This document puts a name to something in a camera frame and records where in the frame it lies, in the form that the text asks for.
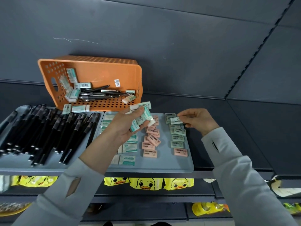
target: finger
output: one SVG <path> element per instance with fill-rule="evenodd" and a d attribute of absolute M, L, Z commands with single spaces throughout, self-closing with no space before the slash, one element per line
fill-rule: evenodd
<path fill-rule="evenodd" d="M 139 109 L 136 109 L 134 112 L 132 112 L 130 115 L 132 116 L 132 119 L 136 119 L 142 115 L 144 112 L 144 107 L 140 107 Z"/>
<path fill-rule="evenodd" d="M 179 119 L 180 119 L 183 123 L 187 123 L 187 124 L 191 124 L 191 122 L 193 121 L 193 118 L 186 117 L 186 116 L 180 116 Z"/>
<path fill-rule="evenodd" d="M 126 108 L 124 110 L 119 111 L 119 113 L 122 113 L 122 114 L 126 114 L 127 112 L 130 112 L 130 108 Z"/>
<path fill-rule="evenodd" d="M 194 128 L 194 126 L 192 124 L 186 124 L 185 127 L 186 128 Z"/>
<path fill-rule="evenodd" d="M 185 116 L 185 115 L 197 115 L 199 108 L 189 108 L 182 112 L 179 112 L 177 116 Z"/>
<path fill-rule="evenodd" d="M 134 131 L 133 134 L 135 134 L 136 132 L 139 132 L 139 131 L 141 131 L 142 129 L 144 129 L 145 127 L 147 127 L 147 125 L 148 125 L 149 122 L 150 122 L 150 121 L 144 121 L 143 124 L 139 126 L 140 129 Z"/>

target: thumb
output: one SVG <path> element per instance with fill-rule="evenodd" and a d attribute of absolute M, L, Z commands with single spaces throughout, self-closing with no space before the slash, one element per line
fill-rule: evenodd
<path fill-rule="evenodd" d="M 179 119 L 186 124 L 192 124 L 193 118 L 191 117 L 186 117 L 186 116 L 179 116 Z"/>
<path fill-rule="evenodd" d="M 144 112 L 144 107 L 140 107 L 139 109 L 136 109 L 134 112 L 131 113 L 132 119 L 136 119 L 140 117 Z"/>

